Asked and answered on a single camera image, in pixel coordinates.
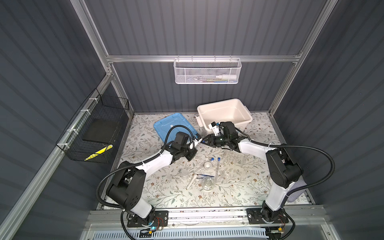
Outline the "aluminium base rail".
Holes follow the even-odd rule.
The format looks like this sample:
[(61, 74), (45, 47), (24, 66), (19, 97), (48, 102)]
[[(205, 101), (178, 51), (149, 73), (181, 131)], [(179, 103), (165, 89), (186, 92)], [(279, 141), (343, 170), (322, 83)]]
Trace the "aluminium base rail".
[[(154, 224), (167, 224), (168, 228), (183, 227), (240, 227), (249, 224), (248, 209), (260, 212), (260, 206), (247, 207), (204, 207), (165, 209), (168, 215)], [(321, 225), (330, 220), (322, 205), (285, 206), (297, 225)], [(91, 211), (85, 223), (87, 229), (121, 229), (120, 210)]]

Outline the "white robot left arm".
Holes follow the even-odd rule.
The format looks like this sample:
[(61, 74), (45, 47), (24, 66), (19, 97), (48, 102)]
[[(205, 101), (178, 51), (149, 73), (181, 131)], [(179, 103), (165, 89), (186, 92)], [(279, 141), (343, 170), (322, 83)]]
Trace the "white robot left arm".
[(197, 153), (196, 145), (201, 140), (199, 134), (190, 136), (177, 132), (174, 140), (165, 143), (158, 153), (136, 166), (123, 162), (119, 166), (121, 170), (113, 174), (106, 195), (117, 203), (117, 208), (135, 214), (145, 225), (150, 224), (155, 218), (155, 207), (142, 198), (146, 179), (180, 158), (191, 161)]

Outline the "white plastic storage box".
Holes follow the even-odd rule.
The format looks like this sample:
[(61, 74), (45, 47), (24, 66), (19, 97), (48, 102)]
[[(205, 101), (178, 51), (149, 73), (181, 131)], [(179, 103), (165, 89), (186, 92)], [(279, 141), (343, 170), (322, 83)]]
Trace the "white plastic storage box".
[(230, 99), (197, 107), (196, 120), (208, 134), (212, 134), (212, 122), (232, 122), (236, 128), (245, 130), (253, 117), (248, 108), (239, 99)]

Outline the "clear glass flask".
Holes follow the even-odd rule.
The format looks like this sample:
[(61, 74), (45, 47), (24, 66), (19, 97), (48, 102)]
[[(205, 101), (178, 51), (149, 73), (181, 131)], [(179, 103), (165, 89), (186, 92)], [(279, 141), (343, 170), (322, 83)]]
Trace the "clear glass flask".
[(204, 191), (209, 192), (215, 186), (215, 179), (212, 177), (204, 177), (202, 179), (202, 188)]

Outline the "white bottle in basket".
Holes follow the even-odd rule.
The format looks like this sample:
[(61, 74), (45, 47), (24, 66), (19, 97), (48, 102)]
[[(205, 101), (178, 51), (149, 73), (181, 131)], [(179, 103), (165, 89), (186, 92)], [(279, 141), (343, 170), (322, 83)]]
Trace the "white bottle in basket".
[(237, 75), (218, 75), (216, 76), (216, 79), (222, 81), (237, 81), (238, 77)]

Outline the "blue tweezers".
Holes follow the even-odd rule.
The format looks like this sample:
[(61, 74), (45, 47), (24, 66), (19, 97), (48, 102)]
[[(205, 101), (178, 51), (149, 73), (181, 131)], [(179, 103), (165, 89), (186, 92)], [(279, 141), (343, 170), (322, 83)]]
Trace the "blue tweezers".
[(214, 176), (211, 176), (211, 175), (204, 175), (204, 174), (196, 174), (197, 178), (198, 179), (202, 179), (202, 178), (214, 178)]

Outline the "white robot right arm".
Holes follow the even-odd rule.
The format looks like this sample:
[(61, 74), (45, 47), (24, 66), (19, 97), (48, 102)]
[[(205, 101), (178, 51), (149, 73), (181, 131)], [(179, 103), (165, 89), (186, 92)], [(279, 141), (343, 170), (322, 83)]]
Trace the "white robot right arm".
[(213, 148), (225, 148), (241, 154), (248, 154), (267, 161), (270, 178), (273, 183), (270, 192), (263, 201), (259, 216), (271, 224), (283, 215), (288, 192), (303, 174), (302, 168), (293, 160), (288, 151), (289, 145), (271, 145), (259, 143), (235, 127), (232, 122), (212, 122), (209, 124), (212, 134), (203, 138), (202, 143)]

